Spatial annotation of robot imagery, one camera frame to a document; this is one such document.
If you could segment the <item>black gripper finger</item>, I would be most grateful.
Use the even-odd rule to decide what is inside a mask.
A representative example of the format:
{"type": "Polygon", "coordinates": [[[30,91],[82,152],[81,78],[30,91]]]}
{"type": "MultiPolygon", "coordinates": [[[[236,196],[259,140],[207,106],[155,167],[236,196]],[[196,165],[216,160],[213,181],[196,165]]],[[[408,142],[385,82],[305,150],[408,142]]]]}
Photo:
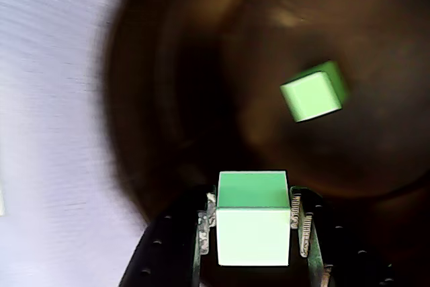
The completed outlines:
{"type": "Polygon", "coordinates": [[[290,188],[290,227],[308,264],[311,286],[393,286],[391,264],[367,248],[323,197],[290,188]]]}
{"type": "Polygon", "coordinates": [[[120,286],[199,286],[201,256],[209,254],[216,225],[216,188],[182,194],[144,231],[120,286]]]}

